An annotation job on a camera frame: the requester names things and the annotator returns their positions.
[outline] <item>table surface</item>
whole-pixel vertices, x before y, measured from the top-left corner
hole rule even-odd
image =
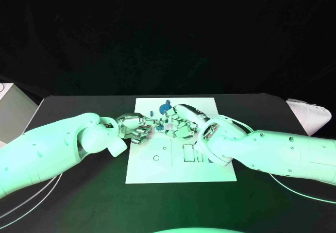
[[[134,112],[135,98],[153,97],[213,97],[219,114],[244,122],[254,130],[306,135],[287,103],[268,94],[50,96],[26,130],[86,112],[115,118]],[[238,161],[232,161],[236,182],[125,184],[127,161],[128,149],[117,158],[107,150],[91,154],[63,173],[39,207],[3,231],[151,233],[183,227],[258,233],[336,230],[334,206],[291,193],[267,173],[248,169]],[[277,178],[290,188],[317,197],[326,197],[324,194],[334,191],[334,186],[316,181]],[[39,183],[4,197],[0,200],[1,212],[21,203],[45,184]],[[1,219],[0,225],[34,206],[47,191]]]

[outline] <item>black curtain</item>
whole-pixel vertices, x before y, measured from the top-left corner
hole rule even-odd
[[[331,106],[329,0],[1,1],[0,19],[0,82],[36,102],[262,92]]]

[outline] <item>blue object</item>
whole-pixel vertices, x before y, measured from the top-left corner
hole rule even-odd
[[[170,101],[167,100],[166,104],[160,106],[160,114],[163,115],[170,108],[171,108]]]
[[[163,130],[163,129],[164,129],[163,125],[156,127],[156,130]]]

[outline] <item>paper sheet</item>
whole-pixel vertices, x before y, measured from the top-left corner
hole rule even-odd
[[[160,119],[158,108],[164,98],[137,98],[135,113]],[[210,118],[218,116],[213,98],[170,98],[170,105],[187,104],[199,109]],[[169,122],[164,129],[176,130]],[[190,140],[179,140],[158,133],[156,129],[141,145],[131,143],[125,183],[179,183],[236,181],[232,163],[226,167],[213,164],[206,155],[193,150],[196,136]]]

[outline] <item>white cable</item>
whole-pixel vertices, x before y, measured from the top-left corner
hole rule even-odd
[[[20,220],[20,219],[33,211],[33,209],[39,206],[39,204],[40,204],[42,201],[47,198],[50,192],[53,191],[53,189],[55,189],[55,187],[56,187],[56,185],[57,185],[57,182],[59,182],[60,177],[62,177],[62,173],[60,173],[60,175],[59,175],[57,181],[56,181],[56,183],[55,183],[55,185],[53,185],[50,191],[47,192],[46,196],[45,196],[45,198],[40,200],[40,202],[36,204],[36,206],[34,206],[34,207],[33,207],[13,222],[10,222],[7,225],[4,225],[3,227],[0,227],[0,230],[1,230],[4,227],[7,227],[8,225],[11,225],[17,220]]]
[[[272,177],[272,179],[277,181],[277,183],[287,189],[287,190],[290,190],[293,193],[295,193],[295,194],[298,194],[298,195],[301,195],[301,196],[304,196],[306,198],[310,198],[310,199],[314,199],[314,200],[318,200],[318,201],[323,201],[323,202],[327,202],[327,203],[331,203],[331,204],[336,204],[336,202],[334,201],[330,201],[330,200],[323,200],[323,199],[318,199],[318,198],[313,198],[313,197],[310,197],[310,196],[307,196],[307,195],[304,195],[304,194],[301,194],[301,193],[298,193],[298,192],[295,192],[294,190],[291,190],[284,184],[281,184],[280,183],[280,181],[275,179],[275,177],[271,175],[271,177]]]
[[[49,181],[49,183],[46,184],[46,186],[40,189],[40,191],[16,207],[13,208],[6,214],[3,214],[0,216],[0,218],[3,218],[7,214],[10,214],[17,208],[20,208],[37,195],[39,193],[45,190],[45,188],[49,186],[49,184],[52,183],[52,181],[55,180],[56,177],[52,178],[52,180]]]

